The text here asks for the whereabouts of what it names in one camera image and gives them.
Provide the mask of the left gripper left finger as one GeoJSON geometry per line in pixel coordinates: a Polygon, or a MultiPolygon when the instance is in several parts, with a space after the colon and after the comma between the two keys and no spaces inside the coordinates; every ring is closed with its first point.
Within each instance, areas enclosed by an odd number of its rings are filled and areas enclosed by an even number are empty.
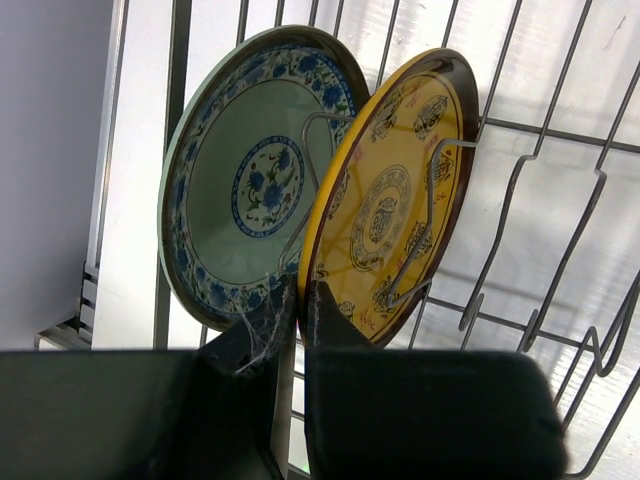
{"type": "Polygon", "coordinates": [[[5,352],[5,479],[282,479],[291,276],[196,350],[5,352]]]}

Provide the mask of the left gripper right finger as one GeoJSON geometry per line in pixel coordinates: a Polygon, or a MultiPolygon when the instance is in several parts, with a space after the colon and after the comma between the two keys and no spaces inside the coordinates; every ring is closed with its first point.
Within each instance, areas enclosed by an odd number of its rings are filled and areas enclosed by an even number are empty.
{"type": "Polygon", "coordinates": [[[305,435],[315,479],[559,479],[568,454],[547,380],[505,351],[387,350],[327,284],[305,312],[305,435]]]}

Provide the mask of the amber brown small plate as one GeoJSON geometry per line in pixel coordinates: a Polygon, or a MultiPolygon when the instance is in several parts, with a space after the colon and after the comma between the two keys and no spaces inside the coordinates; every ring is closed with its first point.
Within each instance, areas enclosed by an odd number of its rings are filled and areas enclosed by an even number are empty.
{"type": "Polygon", "coordinates": [[[406,62],[365,103],[310,214],[298,273],[305,344],[327,301],[375,345],[401,330],[453,234],[478,127],[473,71],[447,48],[406,62]]]}

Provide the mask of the blue floral celadon plate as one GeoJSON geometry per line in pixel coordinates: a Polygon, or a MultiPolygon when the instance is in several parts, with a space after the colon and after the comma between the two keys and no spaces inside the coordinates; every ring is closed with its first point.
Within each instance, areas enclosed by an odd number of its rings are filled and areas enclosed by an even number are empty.
{"type": "Polygon", "coordinates": [[[188,313],[225,330],[298,270],[297,227],[369,98],[349,49],[304,25],[265,30],[210,71],[167,151],[158,240],[188,313]]]}

